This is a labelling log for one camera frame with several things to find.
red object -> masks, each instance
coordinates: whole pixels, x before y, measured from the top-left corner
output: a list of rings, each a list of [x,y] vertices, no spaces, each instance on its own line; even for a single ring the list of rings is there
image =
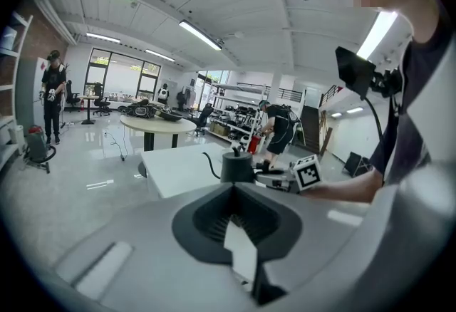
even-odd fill
[[[31,126],[28,129],[28,133],[38,133],[38,132],[43,132],[43,129],[40,126]]]
[[[247,152],[250,152],[251,154],[254,154],[257,151],[257,146],[261,140],[261,137],[259,136],[252,136],[252,139],[250,140],[249,143],[249,148],[247,149]]]

hand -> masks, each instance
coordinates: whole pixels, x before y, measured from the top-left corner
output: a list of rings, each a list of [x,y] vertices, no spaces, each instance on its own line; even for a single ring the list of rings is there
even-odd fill
[[[48,101],[53,102],[56,99],[56,90],[55,89],[50,89],[49,90],[49,95],[48,95]]]

black t-shirt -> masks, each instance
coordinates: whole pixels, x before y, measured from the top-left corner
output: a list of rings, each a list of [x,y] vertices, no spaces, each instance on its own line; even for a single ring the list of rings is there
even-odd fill
[[[291,124],[289,126],[288,111],[283,109],[280,105],[270,105],[266,109],[266,113],[268,114],[268,118],[276,118],[274,123],[274,134],[283,134],[289,130],[289,128],[293,128]]]
[[[57,69],[52,67],[46,68],[43,74],[42,83],[46,83],[46,97],[49,94],[50,89],[57,89],[60,84],[66,82],[66,71],[65,68],[62,68],[60,71],[60,66]],[[56,102],[60,102],[62,98],[62,92],[56,96]]]
[[[450,42],[451,35],[451,25],[440,18],[432,38],[427,43],[412,41],[405,50],[403,56],[404,91],[399,116],[394,116],[390,104],[388,124],[383,134],[383,154],[381,146],[378,144],[370,158],[370,163],[374,168],[384,173],[396,146],[387,183],[400,181],[411,170],[430,161],[428,150],[407,114],[407,108],[434,73]]]

metal shelving rack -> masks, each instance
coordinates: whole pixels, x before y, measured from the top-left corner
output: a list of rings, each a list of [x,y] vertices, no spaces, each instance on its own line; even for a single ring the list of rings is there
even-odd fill
[[[248,98],[239,99],[239,98],[230,97],[228,95],[218,95],[218,94],[215,95],[216,99],[215,99],[215,104],[214,104],[214,110],[218,110],[223,113],[229,113],[230,115],[234,114],[234,112],[230,111],[230,110],[225,110],[222,108],[223,103],[226,100],[228,100],[230,102],[235,102],[236,104],[242,104],[242,105],[246,105],[246,106],[257,109],[259,101],[261,99],[267,99],[266,86],[263,86],[260,88],[254,88],[251,86],[244,86],[244,85],[227,85],[227,84],[213,84],[213,86],[225,90],[225,94],[228,90],[235,90],[238,92],[254,93],[254,94],[260,95],[260,98],[258,100],[254,100],[254,99],[250,100]],[[252,136],[253,136],[258,124],[261,122],[261,119],[262,119],[262,116],[260,115],[260,112],[257,111],[256,115],[254,117],[254,125],[252,126],[250,131],[244,130],[243,128],[239,128],[235,125],[228,125],[228,127],[230,127],[232,130],[237,130],[237,131],[240,131],[240,132],[248,135],[249,143],[250,143],[250,140],[252,139]],[[217,120],[214,118],[211,118],[210,120],[226,125],[226,123],[224,123],[223,121],[220,121],[220,120]],[[233,142],[227,136],[222,136],[222,135],[219,135],[218,133],[214,133],[212,131],[208,131],[208,132],[214,136],[222,138],[223,140]]]
[[[19,64],[19,59],[21,57],[21,52],[22,52],[22,46],[24,45],[25,37],[27,36],[27,32],[30,27],[31,20],[33,19],[33,16],[30,16],[28,20],[26,20],[24,17],[20,16],[16,12],[13,12],[11,15],[10,19],[10,27],[15,27],[15,26],[21,26],[23,27],[21,37],[19,39],[19,44],[17,51],[12,51],[12,50],[7,50],[5,48],[0,48],[0,67],[4,66],[4,59],[8,59],[8,57],[14,58],[14,71],[13,71],[13,77],[12,77],[12,83],[5,84],[5,85],[0,85],[0,92],[9,90],[11,93],[11,112],[12,114],[10,115],[4,115],[3,117],[0,117],[0,130],[2,130],[5,126],[11,126],[12,128],[16,128],[16,104],[15,104],[15,99],[16,99],[16,76],[17,76],[17,67]],[[6,144],[0,144],[2,146],[2,150],[0,152],[0,170],[3,168],[3,166],[6,164],[6,162],[9,160],[9,158],[16,152],[18,149],[18,145],[11,143],[8,144],[8,142],[11,142],[11,140],[6,141]]]

white table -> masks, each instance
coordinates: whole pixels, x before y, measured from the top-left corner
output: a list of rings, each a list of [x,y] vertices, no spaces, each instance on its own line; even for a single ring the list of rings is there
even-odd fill
[[[142,162],[147,170],[147,187],[153,199],[169,198],[194,189],[219,184],[211,173],[211,157],[215,174],[222,172],[222,152],[226,150],[216,143],[191,145],[177,149],[143,152]]]
[[[158,116],[155,116],[154,118],[145,119],[121,115],[120,122],[128,128],[144,132],[144,151],[154,150],[155,133],[172,134],[171,148],[175,148],[177,147],[177,140],[180,133],[193,131],[197,127],[193,122],[185,120],[184,118],[176,122],[172,122],[163,120]],[[142,162],[138,167],[138,171],[143,177],[147,177],[144,164]]]

